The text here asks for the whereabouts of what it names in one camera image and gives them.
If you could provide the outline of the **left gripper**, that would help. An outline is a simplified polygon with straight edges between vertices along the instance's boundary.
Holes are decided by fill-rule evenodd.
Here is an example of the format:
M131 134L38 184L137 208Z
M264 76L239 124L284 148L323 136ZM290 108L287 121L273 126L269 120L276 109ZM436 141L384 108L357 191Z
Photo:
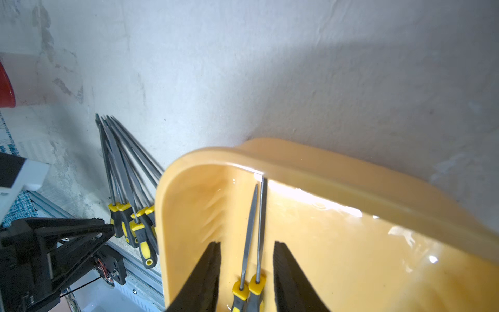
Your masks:
M1 310L49 311L91 270L125 285L123 256L100 218L25 218L1 228Z

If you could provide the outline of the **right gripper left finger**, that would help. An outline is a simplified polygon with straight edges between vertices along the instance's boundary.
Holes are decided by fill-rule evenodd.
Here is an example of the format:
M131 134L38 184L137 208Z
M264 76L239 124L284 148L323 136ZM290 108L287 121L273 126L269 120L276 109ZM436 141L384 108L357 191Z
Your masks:
M216 311L221 261L221 243L209 243L166 311Z

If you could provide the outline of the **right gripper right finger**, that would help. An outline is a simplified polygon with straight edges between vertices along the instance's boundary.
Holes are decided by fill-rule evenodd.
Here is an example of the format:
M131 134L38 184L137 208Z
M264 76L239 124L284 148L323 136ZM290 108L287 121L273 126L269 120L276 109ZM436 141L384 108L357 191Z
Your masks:
M277 311L329 311L285 243L274 243L273 265Z

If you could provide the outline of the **yellow plastic storage tray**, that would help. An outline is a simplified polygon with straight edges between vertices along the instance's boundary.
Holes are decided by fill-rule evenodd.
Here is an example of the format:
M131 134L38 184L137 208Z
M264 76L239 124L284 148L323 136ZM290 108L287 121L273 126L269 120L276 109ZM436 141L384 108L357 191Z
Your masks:
M165 306L209 243L221 243L216 311L240 279L253 191L268 180L264 311L277 311L273 251L285 243L329 311L497 311L498 235L438 188L280 139L173 162L157 187Z

